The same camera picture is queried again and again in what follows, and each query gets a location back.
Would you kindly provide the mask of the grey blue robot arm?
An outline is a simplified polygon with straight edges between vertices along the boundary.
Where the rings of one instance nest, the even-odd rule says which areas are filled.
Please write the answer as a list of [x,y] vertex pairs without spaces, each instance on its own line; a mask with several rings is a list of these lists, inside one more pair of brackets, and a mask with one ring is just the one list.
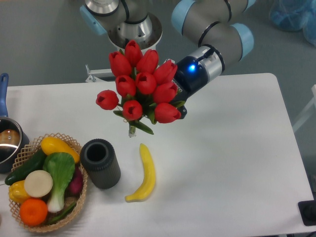
[[[230,24],[233,16],[252,5],[251,0],[182,0],[175,6],[172,26],[197,45],[177,64],[174,80],[180,93],[176,101],[187,100],[252,50],[249,28]],[[134,40],[146,52],[155,49],[162,36],[161,23],[148,11],[146,0],[87,0],[80,13],[95,34],[106,34],[118,50]]]

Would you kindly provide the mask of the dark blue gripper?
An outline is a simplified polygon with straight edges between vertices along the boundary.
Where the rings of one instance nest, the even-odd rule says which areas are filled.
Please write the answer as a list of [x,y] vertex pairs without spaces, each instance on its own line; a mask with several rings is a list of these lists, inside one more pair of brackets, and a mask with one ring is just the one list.
[[201,64],[203,59],[205,59],[203,56],[198,58],[187,56],[176,63],[177,71],[173,82],[176,84],[178,92],[171,101],[172,104],[180,101],[186,102],[208,83],[208,72]]

